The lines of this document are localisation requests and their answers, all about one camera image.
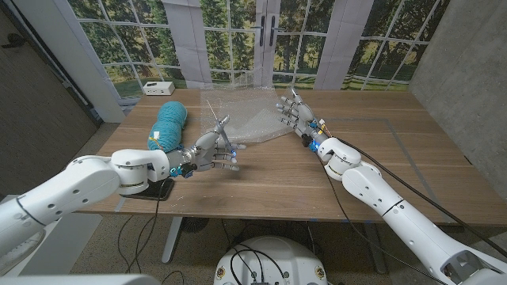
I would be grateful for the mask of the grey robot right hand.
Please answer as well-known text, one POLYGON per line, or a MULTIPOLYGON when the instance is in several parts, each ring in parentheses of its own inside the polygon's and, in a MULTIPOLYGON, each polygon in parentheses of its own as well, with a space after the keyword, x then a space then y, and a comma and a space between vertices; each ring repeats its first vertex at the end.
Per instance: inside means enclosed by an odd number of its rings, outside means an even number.
POLYGON ((280 122, 291 127, 302 139, 304 147, 316 152, 320 145, 330 135, 325 131, 325 121, 318 120, 310 107, 303 101, 294 87, 288 88, 288 95, 280 98, 276 104, 277 111, 281 113, 280 122))

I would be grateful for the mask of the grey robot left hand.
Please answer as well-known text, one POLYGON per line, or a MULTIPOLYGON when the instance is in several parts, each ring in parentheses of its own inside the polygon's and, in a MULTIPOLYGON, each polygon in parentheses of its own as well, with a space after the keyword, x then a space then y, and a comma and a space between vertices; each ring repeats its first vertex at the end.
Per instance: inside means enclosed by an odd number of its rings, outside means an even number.
POLYGON ((169 152, 170 176, 188 178, 194 172, 212 168, 239 171, 237 150, 244 150, 246 145, 230 142, 225 132, 229 120, 229 115, 217 120, 214 128, 199 137, 193 146, 169 152))

